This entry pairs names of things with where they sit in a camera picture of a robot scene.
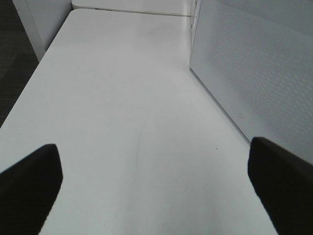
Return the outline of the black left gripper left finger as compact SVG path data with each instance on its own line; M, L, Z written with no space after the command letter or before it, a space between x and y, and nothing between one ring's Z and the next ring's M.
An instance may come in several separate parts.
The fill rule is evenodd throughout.
M1 172L0 233L39 234L62 181L62 165L55 144L43 145Z

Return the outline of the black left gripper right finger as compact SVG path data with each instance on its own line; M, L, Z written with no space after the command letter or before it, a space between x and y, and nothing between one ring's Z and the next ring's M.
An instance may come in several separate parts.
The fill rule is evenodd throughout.
M250 144L247 173L280 235L313 233L313 166L263 137Z

